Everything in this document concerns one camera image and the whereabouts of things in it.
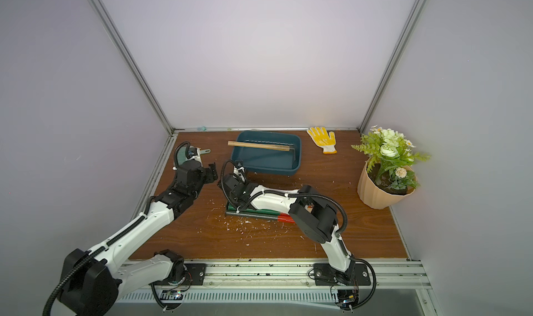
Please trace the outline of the wooden handle small hoe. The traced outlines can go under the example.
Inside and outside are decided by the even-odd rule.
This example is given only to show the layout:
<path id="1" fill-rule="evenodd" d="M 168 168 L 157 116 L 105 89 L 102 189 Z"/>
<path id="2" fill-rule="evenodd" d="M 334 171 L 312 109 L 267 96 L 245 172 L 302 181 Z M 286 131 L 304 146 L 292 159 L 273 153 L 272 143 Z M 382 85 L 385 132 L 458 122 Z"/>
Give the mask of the wooden handle small hoe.
<path id="1" fill-rule="evenodd" d="M 276 159 L 276 158 L 289 158 L 295 160 L 298 156 L 298 151 L 292 145 L 274 144 L 274 143 L 247 143 L 239 141 L 228 141 L 228 146 L 234 148 L 242 148 L 238 157 L 242 160 L 252 159 Z"/>

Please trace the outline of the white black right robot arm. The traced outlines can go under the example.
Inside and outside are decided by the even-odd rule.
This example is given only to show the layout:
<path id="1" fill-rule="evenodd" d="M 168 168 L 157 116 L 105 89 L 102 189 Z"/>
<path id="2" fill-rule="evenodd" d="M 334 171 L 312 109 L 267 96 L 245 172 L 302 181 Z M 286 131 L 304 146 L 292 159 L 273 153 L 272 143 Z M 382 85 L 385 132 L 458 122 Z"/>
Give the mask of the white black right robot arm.
<path id="1" fill-rule="evenodd" d="M 283 191 L 253 183 L 241 163 L 227 160 L 218 182 L 232 216 L 270 220 L 288 217 L 302 234 L 322 246 L 328 263 L 316 264 L 310 278 L 319 285 L 377 286 L 371 265 L 348 251 L 341 234 L 348 227 L 342 206 L 311 186 Z"/>

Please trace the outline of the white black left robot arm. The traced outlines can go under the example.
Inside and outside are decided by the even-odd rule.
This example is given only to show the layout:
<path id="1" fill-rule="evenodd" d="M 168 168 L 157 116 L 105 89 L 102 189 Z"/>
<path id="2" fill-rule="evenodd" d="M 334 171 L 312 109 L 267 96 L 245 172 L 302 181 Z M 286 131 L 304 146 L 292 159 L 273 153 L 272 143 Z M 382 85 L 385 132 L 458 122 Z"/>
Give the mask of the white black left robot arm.
<path id="1" fill-rule="evenodd" d="M 105 315 L 118 299 L 145 285 L 163 281 L 182 262 L 165 250 L 127 267 L 125 262 L 145 242 L 189 209 L 202 188 L 218 178 L 215 164 L 203 167 L 210 153 L 185 141 L 174 153 L 174 178 L 167 189 L 148 199 L 125 227 L 87 251 L 75 249 L 65 257 L 61 279 L 47 299 L 43 315 L 59 301 L 76 315 Z"/>

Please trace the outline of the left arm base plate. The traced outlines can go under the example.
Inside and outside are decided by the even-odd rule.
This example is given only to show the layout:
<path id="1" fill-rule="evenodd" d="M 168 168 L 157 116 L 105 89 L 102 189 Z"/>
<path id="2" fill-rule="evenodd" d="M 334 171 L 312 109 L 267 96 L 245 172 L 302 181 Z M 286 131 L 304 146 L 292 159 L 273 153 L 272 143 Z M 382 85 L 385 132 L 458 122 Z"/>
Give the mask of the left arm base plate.
<path id="1" fill-rule="evenodd" d="M 171 270 L 170 275 L 162 281 L 156 281 L 154 285 L 172 286 L 200 286 L 203 285 L 206 275 L 206 263 L 185 262 Z"/>

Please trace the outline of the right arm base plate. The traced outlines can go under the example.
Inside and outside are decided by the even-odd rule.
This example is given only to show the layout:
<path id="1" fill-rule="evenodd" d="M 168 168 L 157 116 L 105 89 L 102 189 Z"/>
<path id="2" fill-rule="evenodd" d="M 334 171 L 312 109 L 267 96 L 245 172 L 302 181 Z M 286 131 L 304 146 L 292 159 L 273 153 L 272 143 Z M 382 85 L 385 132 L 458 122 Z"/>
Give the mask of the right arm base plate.
<path id="1" fill-rule="evenodd" d="M 327 263 L 315 263 L 308 276 L 316 285 L 361 285 L 370 286 L 372 275 L 363 263 L 351 263 L 348 270 L 342 272 Z"/>

